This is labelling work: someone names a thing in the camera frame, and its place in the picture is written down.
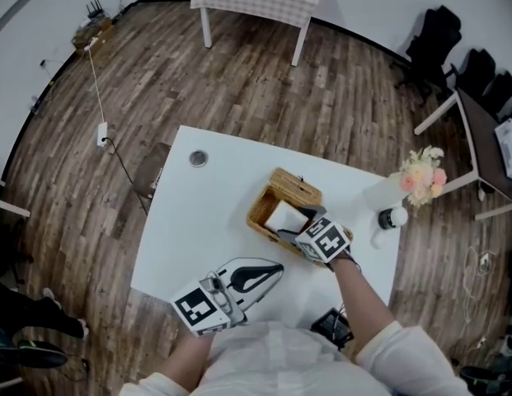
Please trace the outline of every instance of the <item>white shirt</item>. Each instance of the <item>white shirt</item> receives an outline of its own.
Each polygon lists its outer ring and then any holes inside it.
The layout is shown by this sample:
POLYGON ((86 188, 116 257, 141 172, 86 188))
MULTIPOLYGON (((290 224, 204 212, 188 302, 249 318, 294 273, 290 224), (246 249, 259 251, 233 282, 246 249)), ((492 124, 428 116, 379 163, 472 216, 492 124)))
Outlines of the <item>white shirt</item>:
MULTIPOLYGON (((352 364, 324 337, 277 322, 218 333, 209 367, 192 396, 470 396, 422 328, 387 326, 352 364)), ((187 396, 154 373, 126 384, 120 396, 187 396)))

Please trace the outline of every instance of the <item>wicker basket lid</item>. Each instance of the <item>wicker basket lid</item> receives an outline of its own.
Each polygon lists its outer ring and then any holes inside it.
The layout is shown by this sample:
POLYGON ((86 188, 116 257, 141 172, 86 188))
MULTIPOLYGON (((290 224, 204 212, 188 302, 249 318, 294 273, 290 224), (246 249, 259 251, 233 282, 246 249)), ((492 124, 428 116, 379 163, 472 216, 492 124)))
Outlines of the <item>wicker basket lid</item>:
POLYGON ((300 205, 319 205, 322 203, 322 192, 319 189, 280 167, 272 172, 269 181, 273 187, 292 196, 300 205))

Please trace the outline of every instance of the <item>dark tabletop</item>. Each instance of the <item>dark tabletop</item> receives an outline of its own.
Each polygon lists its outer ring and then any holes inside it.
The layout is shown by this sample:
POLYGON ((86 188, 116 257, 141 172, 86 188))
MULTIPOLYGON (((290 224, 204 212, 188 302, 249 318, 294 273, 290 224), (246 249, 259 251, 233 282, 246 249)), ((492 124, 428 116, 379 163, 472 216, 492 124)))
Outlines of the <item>dark tabletop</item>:
POLYGON ((494 129, 499 125, 485 109, 463 90, 457 90, 476 152, 479 177, 512 200, 512 179, 506 176, 494 129))

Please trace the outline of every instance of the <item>shoe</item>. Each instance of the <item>shoe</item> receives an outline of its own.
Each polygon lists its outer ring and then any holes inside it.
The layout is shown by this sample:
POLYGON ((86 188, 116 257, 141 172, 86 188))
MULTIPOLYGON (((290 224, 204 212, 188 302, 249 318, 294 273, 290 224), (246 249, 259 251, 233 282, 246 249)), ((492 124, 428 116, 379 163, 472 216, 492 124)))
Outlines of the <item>shoe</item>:
POLYGON ((482 188, 479 188, 477 190, 477 199, 480 201, 480 202, 483 202, 485 200, 485 196, 486 196, 486 193, 482 190, 482 188))
POLYGON ((87 340, 87 336, 89 336, 89 327, 87 326, 87 321, 83 318, 79 318, 78 321, 83 327, 83 340, 87 340))
POLYGON ((56 305, 58 305, 58 308, 61 309, 61 303, 56 300, 52 290, 50 290, 48 287, 45 287, 41 293, 43 294, 44 298, 51 299, 56 305))

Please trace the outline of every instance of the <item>person's left arm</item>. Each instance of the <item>person's left arm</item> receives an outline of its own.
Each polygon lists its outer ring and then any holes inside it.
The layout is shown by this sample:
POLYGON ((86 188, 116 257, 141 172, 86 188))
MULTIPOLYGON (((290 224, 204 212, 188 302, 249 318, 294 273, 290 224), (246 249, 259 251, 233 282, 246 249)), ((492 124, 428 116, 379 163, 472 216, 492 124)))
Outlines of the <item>person's left arm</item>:
POLYGON ((125 384, 120 396, 187 396, 204 374, 214 334, 195 337, 189 332, 158 372, 139 384, 125 384))

